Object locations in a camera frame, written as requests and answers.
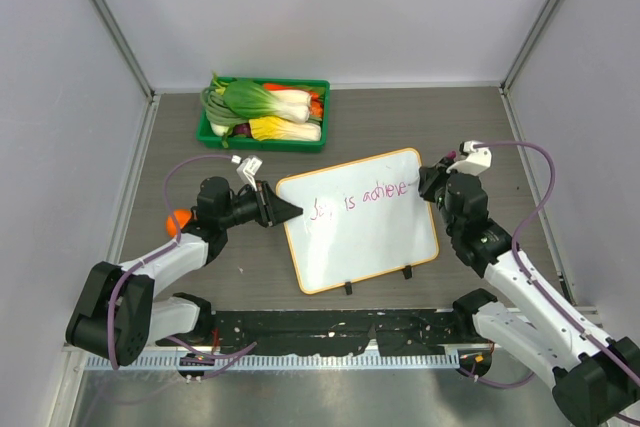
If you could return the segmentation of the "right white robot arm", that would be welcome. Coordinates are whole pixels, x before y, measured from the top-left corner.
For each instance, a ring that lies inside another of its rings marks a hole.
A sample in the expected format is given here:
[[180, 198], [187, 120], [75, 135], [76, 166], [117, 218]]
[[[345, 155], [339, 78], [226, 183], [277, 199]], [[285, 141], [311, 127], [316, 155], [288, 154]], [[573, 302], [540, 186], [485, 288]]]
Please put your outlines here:
[[551, 391], [575, 426], [599, 426], [639, 400], [639, 348], [613, 339], [557, 292], [489, 216], [478, 177], [448, 157], [419, 170], [418, 192], [438, 209], [456, 257], [507, 297], [511, 313], [484, 289], [456, 300], [457, 338], [490, 340], [525, 365]]

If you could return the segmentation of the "orange framed whiteboard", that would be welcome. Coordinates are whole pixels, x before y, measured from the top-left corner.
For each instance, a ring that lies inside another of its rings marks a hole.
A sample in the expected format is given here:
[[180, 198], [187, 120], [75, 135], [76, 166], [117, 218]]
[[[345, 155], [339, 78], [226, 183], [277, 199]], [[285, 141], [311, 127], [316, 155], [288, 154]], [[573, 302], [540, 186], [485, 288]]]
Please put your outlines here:
[[430, 205], [418, 193], [420, 154], [400, 149], [280, 180], [302, 208], [285, 233], [299, 288], [313, 295], [434, 260]]

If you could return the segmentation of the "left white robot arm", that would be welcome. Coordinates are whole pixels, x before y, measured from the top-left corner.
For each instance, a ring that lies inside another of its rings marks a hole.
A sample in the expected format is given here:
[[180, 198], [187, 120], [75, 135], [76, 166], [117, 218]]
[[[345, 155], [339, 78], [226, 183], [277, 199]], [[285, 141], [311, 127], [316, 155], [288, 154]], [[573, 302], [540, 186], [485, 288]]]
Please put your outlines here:
[[302, 213], [264, 181], [234, 192], [222, 177], [205, 179], [188, 221], [168, 243], [121, 265], [102, 261], [91, 268], [66, 342], [109, 360], [114, 368], [132, 364], [145, 347], [172, 336], [193, 346], [205, 344], [213, 332], [210, 302], [184, 293], [166, 301], [157, 296], [215, 260], [229, 229], [251, 222], [274, 227]]

